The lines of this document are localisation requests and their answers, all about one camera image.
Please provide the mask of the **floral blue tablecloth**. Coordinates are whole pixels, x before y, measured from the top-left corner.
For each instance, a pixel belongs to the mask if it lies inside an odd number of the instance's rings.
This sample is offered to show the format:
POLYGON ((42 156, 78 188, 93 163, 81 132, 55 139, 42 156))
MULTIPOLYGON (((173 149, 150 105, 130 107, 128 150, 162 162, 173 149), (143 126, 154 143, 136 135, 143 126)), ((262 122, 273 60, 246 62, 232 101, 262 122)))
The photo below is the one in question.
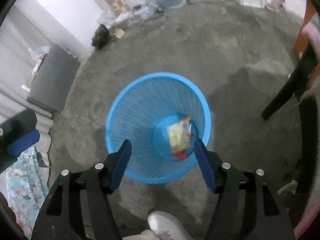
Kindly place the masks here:
POLYGON ((5 171, 7 201, 27 239, 31 239, 35 221, 49 192, 50 167, 46 157, 31 146, 5 171))

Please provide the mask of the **grey curtain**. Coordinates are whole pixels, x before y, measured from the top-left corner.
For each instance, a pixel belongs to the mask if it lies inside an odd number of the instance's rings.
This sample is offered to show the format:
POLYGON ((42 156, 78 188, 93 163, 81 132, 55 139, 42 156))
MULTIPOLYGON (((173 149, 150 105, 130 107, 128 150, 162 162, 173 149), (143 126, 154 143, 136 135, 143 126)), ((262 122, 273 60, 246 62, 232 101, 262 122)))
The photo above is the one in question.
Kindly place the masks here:
POLYGON ((1 122, 26 108, 50 116, 26 101, 22 86, 31 78, 40 47, 51 44, 16 6, 11 8, 1 25, 1 122))

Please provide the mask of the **yellow enaak snack packet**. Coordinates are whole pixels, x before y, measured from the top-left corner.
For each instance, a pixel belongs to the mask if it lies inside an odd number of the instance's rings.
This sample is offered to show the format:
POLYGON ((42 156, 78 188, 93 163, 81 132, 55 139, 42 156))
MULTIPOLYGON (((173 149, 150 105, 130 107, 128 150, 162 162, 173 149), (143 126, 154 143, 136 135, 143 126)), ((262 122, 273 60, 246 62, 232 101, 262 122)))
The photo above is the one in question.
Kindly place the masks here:
POLYGON ((174 158, 185 159, 187 157, 187 150, 191 148, 190 141, 194 136, 191 127, 189 116, 166 127, 169 146, 174 158))

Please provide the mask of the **white shoe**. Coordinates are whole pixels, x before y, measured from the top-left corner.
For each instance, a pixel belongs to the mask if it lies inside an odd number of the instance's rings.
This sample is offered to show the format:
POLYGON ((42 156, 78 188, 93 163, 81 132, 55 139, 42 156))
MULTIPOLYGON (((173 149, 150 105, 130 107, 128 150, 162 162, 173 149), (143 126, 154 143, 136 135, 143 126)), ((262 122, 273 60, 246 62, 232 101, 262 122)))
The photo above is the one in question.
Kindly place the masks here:
POLYGON ((159 239, 193 240, 182 223, 167 212, 154 211, 150 213, 148 224, 151 231, 159 239))

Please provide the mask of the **dark small box on floor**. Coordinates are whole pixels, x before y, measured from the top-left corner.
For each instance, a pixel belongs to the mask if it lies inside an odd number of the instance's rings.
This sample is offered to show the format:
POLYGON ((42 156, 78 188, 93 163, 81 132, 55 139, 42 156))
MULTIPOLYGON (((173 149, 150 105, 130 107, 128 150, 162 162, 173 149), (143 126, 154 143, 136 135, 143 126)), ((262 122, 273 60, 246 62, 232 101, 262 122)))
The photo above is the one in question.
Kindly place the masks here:
POLYGON ((92 46, 95 49, 102 49, 108 42, 110 42, 112 36, 110 31, 105 25, 100 24, 92 37, 92 46))

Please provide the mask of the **grey storage box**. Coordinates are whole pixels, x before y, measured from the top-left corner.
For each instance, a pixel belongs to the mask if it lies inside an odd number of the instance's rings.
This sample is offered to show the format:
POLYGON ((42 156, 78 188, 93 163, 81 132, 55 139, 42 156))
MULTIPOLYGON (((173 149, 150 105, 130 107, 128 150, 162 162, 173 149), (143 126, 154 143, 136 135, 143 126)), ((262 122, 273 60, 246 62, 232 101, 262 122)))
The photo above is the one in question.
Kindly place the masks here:
POLYGON ((50 46, 31 84, 27 101, 50 113, 61 113, 79 66, 80 62, 59 45, 50 46))

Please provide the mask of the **blue plastic trash basket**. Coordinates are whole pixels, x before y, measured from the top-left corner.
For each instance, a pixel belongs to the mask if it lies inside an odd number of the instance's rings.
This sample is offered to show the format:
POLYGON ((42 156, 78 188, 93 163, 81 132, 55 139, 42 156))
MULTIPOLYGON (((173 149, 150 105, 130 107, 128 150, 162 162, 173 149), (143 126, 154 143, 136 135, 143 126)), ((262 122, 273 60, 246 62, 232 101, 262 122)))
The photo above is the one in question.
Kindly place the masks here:
POLYGON ((127 85, 112 103, 105 124, 106 148, 114 153, 128 139, 132 154, 125 176, 146 184, 168 183, 197 163, 195 140, 207 144, 211 124, 207 100, 194 83, 174 73, 151 73, 127 85), (193 137, 186 157, 175 158, 167 127, 186 117, 193 137))

